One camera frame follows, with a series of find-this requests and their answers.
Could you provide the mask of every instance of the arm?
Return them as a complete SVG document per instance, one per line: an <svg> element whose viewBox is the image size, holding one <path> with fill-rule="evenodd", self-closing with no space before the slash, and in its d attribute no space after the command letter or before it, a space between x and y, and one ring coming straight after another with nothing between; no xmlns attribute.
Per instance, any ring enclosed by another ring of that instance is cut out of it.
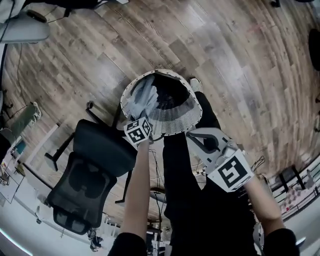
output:
<svg viewBox="0 0 320 256"><path fill-rule="evenodd" d="M284 229L281 210L276 200L264 189L256 176L245 185L256 217L261 222L265 236Z"/></svg>
<svg viewBox="0 0 320 256"><path fill-rule="evenodd" d="M146 241L149 200L149 141L143 141L138 146L135 166L126 193L120 233L132 233Z"/></svg>

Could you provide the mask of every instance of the black pants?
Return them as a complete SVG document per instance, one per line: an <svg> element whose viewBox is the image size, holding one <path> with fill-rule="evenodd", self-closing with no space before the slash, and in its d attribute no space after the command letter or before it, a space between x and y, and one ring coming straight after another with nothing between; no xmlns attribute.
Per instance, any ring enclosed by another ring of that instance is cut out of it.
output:
<svg viewBox="0 0 320 256"><path fill-rule="evenodd" d="M201 92L196 92L195 95L203 110L202 118L196 128L220 129L217 117L206 96ZM207 148L214 147L212 143L214 141L209 139L204 141ZM250 228L253 228L254 219L249 211L248 197L239 198L237 192L227 193L208 178L204 189L200 189L192 173L184 133L164 137L163 166L167 201L164 215L170 219L172 226L171 245L189 240L190 233L202 233L203 228L219 229L219 223L210 225L212 223L203 223L202 220L205 222L213 218L222 222L228 221L230 224L232 221L227 219L235 219L233 216L235 210L236 217L241 218L241 221L249 221Z"/></svg>

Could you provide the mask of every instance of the person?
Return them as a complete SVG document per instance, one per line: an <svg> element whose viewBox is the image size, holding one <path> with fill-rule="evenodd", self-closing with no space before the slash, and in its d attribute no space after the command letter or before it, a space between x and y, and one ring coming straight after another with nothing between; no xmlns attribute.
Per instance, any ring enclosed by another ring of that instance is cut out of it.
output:
<svg viewBox="0 0 320 256"><path fill-rule="evenodd" d="M202 107L196 128L221 128L197 78L189 83ZM215 141L205 139L205 147ZM255 256L253 229L256 217L264 230L266 256L299 255L294 233L286 229L275 199L263 188L256 176L239 192L227 193L207 178L200 189L192 173L190 155L184 133L164 137L164 187L166 209L172 235L171 256L177 255L244 255ZM126 193L124 220L109 256L147 255L145 245L150 199L149 142L138 146L136 164Z"/></svg>

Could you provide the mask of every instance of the black sleeve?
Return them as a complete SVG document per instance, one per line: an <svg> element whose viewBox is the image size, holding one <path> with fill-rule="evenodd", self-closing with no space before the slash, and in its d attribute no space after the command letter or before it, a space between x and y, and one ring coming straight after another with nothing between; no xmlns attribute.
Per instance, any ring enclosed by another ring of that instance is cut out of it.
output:
<svg viewBox="0 0 320 256"><path fill-rule="evenodd" d="M296 242L296 236L291 230L278 229L265 238L263 251L265 256L299 256L300 252Z"/></svg>
<svg viewBox="0 0 320 256"><path fill-rule="evenodd" d="M121 233L115 239L108 256L146 256L147 246L145 241L132 233Z"/></svg>

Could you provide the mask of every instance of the white sneaker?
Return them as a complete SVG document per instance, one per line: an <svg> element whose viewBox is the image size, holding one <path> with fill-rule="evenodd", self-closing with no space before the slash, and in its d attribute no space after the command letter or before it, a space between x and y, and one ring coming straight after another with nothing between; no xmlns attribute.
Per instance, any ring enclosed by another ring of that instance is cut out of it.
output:
<svg viewBox="0 0 320 256"><path fill-rule="evenodd" d="M34 103L32 103L34 106L35 106L35 114L34 114L34 117L35 117L35 120L39 120L41 117L42 117L42 112L39 108L39 105L38 103L35 101Z"/></svg>
<svg viewBox="0 0 320 256"><path fill-rule="evenodd" d="M190 78L189 84L194 92L201 92L201 93L204 92L204 88L202 86L202 83L198 78L196 78L196 77Z"/></svg>

